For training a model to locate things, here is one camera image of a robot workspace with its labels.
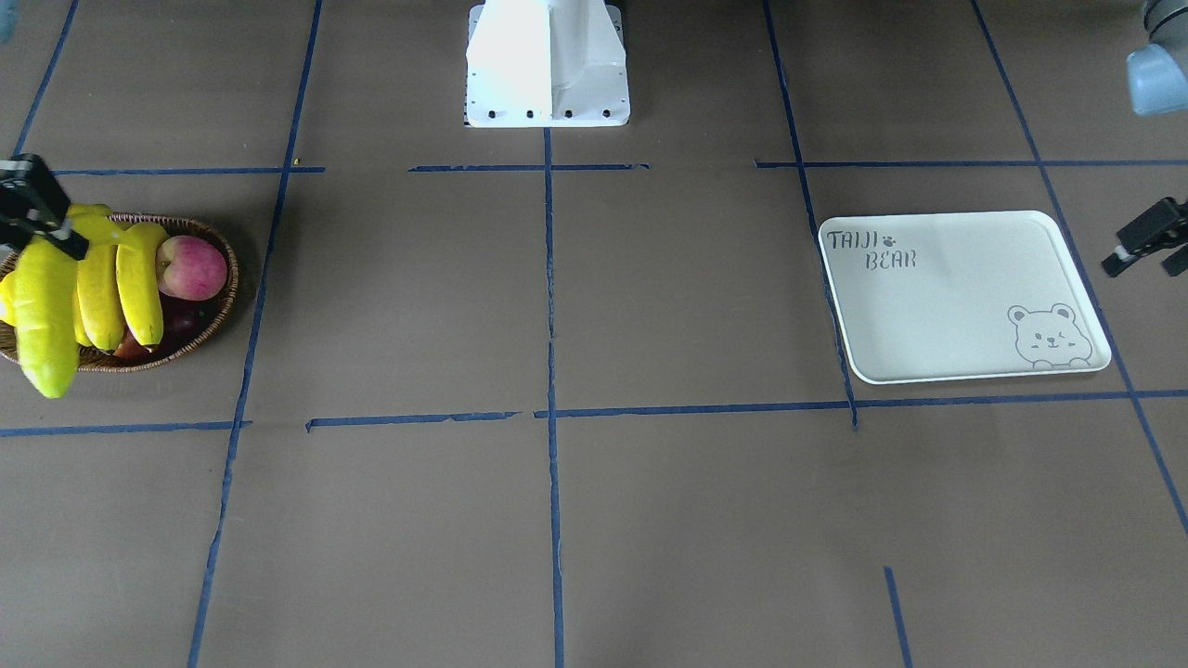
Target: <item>bear drawing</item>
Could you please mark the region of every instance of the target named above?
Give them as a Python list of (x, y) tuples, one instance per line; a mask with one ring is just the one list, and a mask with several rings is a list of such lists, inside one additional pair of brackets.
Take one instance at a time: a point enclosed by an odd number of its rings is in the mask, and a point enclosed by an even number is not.
[(1076, 314), (1067, 304), (1053, 304), (1051, 310), (1031, 311), (1011, 307), (1015, 323), (1015, 348), (1031, 368), (1088, 367), (1093, 345), (1076, 326)]

